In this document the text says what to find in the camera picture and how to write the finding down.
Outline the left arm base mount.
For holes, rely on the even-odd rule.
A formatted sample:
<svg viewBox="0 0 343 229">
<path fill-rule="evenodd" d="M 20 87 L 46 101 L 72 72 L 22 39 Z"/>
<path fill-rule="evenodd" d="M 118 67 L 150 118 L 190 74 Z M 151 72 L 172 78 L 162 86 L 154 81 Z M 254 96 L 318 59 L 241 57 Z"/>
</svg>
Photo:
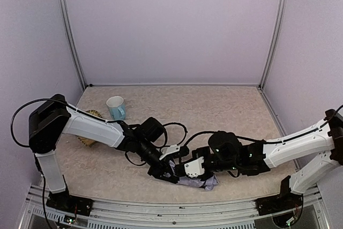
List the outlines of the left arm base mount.
<svg viewBox="0 0 343 229">
<path fill-rule="evenodd" d="M 93 202 L 94 201 L 90 198 L 79 197 L 63 192 L 57 194 L 50 193 L 46 205 L 59 211 L 89 217 L 92 211 Z"/>
</svg>

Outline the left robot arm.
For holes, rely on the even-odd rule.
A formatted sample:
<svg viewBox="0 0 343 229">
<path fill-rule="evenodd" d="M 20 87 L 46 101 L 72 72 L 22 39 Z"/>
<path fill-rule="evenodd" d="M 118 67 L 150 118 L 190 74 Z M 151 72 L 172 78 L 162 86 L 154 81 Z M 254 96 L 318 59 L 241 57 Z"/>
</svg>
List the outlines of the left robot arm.
<svg viewBox="0 0 343 229">
<path fill-rule="evenodd" d="M 150 166 L 150 176 L 173 184 L 198 186 L 197 181 L 176 175 L 172 154 L 180 150 L 178 146 L 170 146 L 161 152 L 153 145 L 166 134 L 164 126 L 153 117 L 138 125 L 128 125 L 121 120 L 108 121 L 69 105 L 63 95 L 56 94 L 50 99 L 43 99 L 43 104 L 30 114 L 28 125 L 29 148 L 52 194 L 67 191 L 55 153 L 62 134 L 80 136 L 116 150 L 136 153 Z"/>
</svg>

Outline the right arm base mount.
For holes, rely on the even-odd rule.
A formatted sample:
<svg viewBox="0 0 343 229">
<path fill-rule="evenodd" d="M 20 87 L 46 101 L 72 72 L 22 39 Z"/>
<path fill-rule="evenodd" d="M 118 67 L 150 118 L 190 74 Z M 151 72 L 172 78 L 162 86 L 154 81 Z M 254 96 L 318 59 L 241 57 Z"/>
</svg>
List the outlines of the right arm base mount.
<svg viewBox="0 0 343 229">
<path fill-rule="evenodd" d="M 280 194 L 262 197 L 255 200 L 256 208 L 260 216 L 278 213 L 294 209 L 303 203 L 303 195 L 287 193 L 285 196 Z"/>
</svg>

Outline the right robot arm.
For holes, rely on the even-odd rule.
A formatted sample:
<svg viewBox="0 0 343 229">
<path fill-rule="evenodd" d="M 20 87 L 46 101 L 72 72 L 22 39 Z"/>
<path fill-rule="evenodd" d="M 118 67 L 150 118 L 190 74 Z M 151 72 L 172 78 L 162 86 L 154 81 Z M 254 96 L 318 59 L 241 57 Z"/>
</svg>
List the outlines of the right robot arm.
<svg viewBox="0 0 343 229">
<path fill-rule="evenodd" d="M 286 162 L 315 153 L 300 171 L 286 177 L 280 193 L 301 195 L 327 173 L 342 165 L 342 115 L 330 109 L 326 117 L 296 133 L 271 141 L 243 145 L 242 137 L 217 131 L 208 140 L 210 153 L 196 162 L 201 175 L 237 169 L 251 176 L 265 173 Z"/>
</svg>

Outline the lilac folding umbrella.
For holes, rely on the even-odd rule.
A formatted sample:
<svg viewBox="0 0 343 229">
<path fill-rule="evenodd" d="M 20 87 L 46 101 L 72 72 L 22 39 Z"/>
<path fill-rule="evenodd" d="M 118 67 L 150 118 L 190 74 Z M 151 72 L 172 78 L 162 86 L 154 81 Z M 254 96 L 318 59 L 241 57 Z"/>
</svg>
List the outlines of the lilac folding umbrella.
<svg viewBox="0 0 343 229">
<path fill-rule="evenodd" d="M 174 170 L 175 168 L 175 162 L 174 161 L 169 161 L 170 166 Z M 189 186 L 193 188 L 202 188 L 207 191 L 213 190 L 215 186 L 219 184 L 219 181 L 215 175 L 213 175 L 211 178 L 201 181 L 200 179 L 190 179 L 188 177 L 181 177 L 179 180 L 179 185 L 183 186 Z"/>
</svg>

